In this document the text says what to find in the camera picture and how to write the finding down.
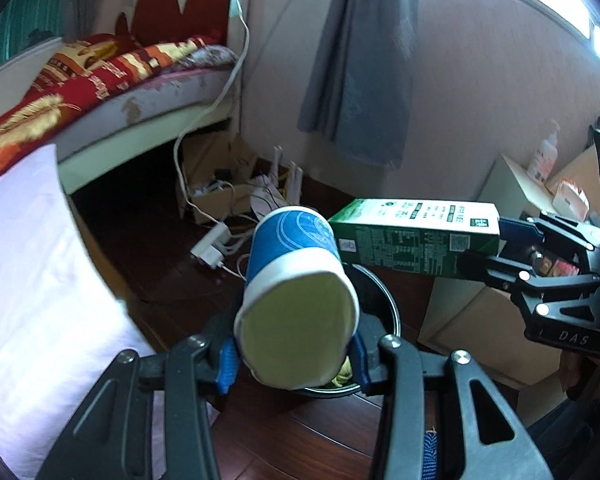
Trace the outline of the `right hand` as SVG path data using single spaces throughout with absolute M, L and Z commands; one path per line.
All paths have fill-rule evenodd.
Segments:
M 563 351 L 560 355 L 558 379 L 562 391 L 571 401 L 583 396 L 597 370 L 597 364 L 587 356 Z

